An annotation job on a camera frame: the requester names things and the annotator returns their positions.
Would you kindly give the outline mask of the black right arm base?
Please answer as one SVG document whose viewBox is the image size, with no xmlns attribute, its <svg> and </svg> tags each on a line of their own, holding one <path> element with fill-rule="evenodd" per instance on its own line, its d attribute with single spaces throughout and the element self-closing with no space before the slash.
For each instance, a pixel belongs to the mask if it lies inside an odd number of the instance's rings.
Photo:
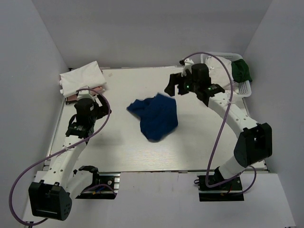
<svg viewBox="0 0 304 228">
<path fill-rule="evenodd" d="M 200 202 L 231 202 L 244 201 L 242 183 L 239 177 L 214 188 L 205 184 L 205 175 L 200 175 L 194 180 L 199 189 Z"/>
</svg>

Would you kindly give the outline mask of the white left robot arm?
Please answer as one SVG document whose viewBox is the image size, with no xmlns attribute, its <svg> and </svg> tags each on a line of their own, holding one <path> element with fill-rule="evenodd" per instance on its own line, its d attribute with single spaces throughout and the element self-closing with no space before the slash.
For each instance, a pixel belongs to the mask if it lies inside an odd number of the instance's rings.
<svg viewBox="0 0 304 228">
<path fill-rule="evenodd" d="M 74 165 L 86 148 L 89 137 L 94 135 L 96 120 L 108 116 L 111 109 L 101 95 L 81 98 L 74 105 L 76 114 L 69 120 L 63 144 L 63 153 L 57 155 L 47 173 L 38 182 L 32 182 L 29 201 L 33 216 L 64 221 L 67 219 L 72 201 L 85 189 L 94 190 L 100 185 L 98 168 Z"/>
</svg>

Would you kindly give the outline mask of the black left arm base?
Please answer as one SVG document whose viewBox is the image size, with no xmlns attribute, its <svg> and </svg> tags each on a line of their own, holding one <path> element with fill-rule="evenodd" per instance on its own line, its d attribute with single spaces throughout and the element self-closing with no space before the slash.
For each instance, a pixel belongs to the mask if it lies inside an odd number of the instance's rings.
<svg viewBox="0 0 304 228">
<path fill-rule="evenodd" d="M 100 172 L 94 166 L 82 166 L 73 170 L 73 177 L 78 173 L 89 173 L 89 185 L 85 185 L 77 199 L 87 200 L 114 200 L 119 190 L 120 174 Z"/>
</svg>

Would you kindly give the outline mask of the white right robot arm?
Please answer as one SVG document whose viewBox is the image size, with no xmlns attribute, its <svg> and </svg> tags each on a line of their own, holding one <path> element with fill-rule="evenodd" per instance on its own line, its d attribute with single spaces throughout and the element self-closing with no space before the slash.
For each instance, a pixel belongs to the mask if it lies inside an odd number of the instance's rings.
<svg viewBox="0 0 304 228">
<path fill-rule="evenodd" d="M 171 74 L 164 91 L 169 96 L 174 96 L 176 89 L 180 95 L 195 93 L 200 101 L 223 119 L 219 132 L 227 124 L 237 137 L 233 156 L 217 167 L 212 176 L 206 175 L 206 187 L 224 190 L 246 168 L 272 156 L 271 126 L 258 123 L 244 114 L 232 102 L 232 93 L 227 93 L 220 85 L 212 83 L 206 64 L 193 64 L 184 67 L 181 73 Z"/>
</svg>

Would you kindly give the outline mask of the blue t shirt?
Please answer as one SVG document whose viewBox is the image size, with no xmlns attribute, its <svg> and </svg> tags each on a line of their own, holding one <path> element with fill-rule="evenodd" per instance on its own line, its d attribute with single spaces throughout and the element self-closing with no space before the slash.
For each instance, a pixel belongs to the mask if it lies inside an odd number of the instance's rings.
<svg viewBox="0 0 304 228">
<path fill-rule="evenodd" d="M 178 127 L 177 103 L 158 93 L 144 100 L 136 99 L 127 111 L 140 119 L 141 133 L 150 142 L 159 142 Z"/>
</svg>

